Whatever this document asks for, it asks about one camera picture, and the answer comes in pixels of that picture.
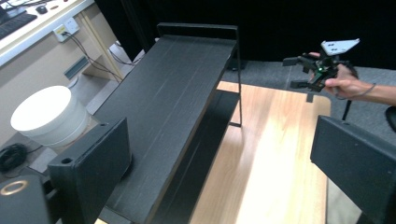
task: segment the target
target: black backdrop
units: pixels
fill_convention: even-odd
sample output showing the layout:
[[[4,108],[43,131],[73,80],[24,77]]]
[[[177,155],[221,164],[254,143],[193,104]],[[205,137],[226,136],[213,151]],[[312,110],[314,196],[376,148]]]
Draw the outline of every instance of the black backdrop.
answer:
[[[396,69],[396,1],[322,0],[96,0],[122,45],[142,49],[143,39],[157,35],[161,21],[237,25],[244,60],[282,61],[320,50],[323,40],[359,38],[358,46],[342,55],[357,66]],[[117,27],[128,23],[124,14],[138,11],[143,29]],[[128,50],[131,57],[136,50]]]

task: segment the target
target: white cylinder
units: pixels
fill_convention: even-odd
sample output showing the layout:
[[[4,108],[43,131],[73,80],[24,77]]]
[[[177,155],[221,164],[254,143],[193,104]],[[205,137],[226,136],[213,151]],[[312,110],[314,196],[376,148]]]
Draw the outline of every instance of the white cylinder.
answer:
[[[11,117],[11,126],[60,153],[59,148],[65,149],[77,140],[93,120],[68,88],[53,86],[23,101]]]

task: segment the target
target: wall socket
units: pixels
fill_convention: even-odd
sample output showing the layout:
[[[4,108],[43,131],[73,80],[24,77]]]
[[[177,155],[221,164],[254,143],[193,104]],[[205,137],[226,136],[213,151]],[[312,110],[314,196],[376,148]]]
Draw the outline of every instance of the wall socket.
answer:
[[[75,34],[79,30],[79,26],[73,18],[65,21],[64,24],[56,27],[52,32],[55,34],[59,42],[64,42],[70,35]]]

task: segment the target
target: white lid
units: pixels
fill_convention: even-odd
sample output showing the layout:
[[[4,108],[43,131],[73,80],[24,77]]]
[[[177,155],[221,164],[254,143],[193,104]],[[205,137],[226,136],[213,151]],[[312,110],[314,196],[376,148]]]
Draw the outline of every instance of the white lid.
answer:
[[[11,117],[11,126],[20,132],[40,128],[58,118],[71,100],[64,86],[48,87],[23,101]]]

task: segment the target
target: computer keyboard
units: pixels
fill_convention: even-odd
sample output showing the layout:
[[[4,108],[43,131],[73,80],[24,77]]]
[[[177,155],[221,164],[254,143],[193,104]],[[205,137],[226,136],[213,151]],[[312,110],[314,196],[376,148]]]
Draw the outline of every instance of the computer keyboard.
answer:
[[[35,20],[37,15],[23,13],[9,21],[0,24],[0,39],[12,34],[27,23]]]

